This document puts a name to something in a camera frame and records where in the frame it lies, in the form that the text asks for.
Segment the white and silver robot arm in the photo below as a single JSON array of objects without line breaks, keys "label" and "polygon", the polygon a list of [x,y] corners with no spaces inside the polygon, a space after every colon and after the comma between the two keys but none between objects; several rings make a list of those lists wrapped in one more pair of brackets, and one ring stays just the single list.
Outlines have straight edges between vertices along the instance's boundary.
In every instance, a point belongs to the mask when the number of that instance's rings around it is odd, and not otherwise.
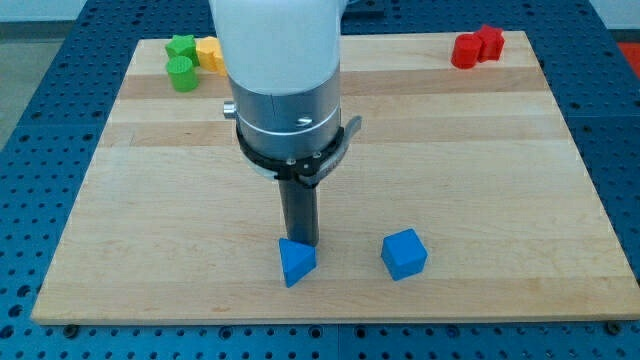
[{"label": "white and silver robot arm", "polygon": [[317,185],[362,119],[341,122],[341,0],[211,0],[245,158],[278,182],[287,237],[319,241]]}]

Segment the black clamp ring mount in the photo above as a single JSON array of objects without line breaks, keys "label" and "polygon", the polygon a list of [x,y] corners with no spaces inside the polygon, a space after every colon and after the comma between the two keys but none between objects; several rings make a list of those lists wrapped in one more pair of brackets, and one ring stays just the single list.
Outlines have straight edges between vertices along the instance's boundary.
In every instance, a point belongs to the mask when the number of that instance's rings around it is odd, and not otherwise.
[{"label": "black clamp ring mount", "polygon": [[246,161],[261,176],[277,181],[294,181],[306,188],[314,188],[326,178],[346,155],[351,139],[361,129],[362,117],[354,116],[322,150],[299,159],[276,160],[252,149],[236,127],[236,137]]}]

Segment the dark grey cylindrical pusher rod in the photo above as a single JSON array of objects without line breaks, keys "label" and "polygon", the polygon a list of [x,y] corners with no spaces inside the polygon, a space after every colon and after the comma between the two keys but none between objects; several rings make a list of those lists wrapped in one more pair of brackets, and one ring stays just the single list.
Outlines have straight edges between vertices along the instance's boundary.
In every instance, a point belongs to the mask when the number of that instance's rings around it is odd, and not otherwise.
[{"label": "dark grey cylindrical pusher rod", "polygon": [[319,242],[316,189],[293,180],[278,185],[287,239],[315,247]]}]

